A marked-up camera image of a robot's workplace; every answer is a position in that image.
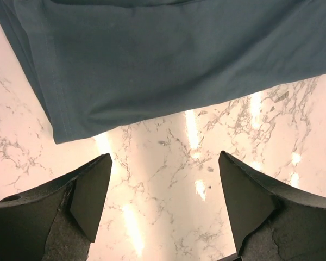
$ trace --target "fabric fold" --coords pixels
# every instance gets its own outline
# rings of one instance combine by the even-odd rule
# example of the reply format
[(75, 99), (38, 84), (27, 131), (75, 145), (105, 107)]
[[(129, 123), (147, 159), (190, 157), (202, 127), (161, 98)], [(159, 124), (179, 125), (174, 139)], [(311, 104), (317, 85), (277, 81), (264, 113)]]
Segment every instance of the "fabric fold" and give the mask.
[(326, 73), (326, 1), (0, 3), (56, 143)]

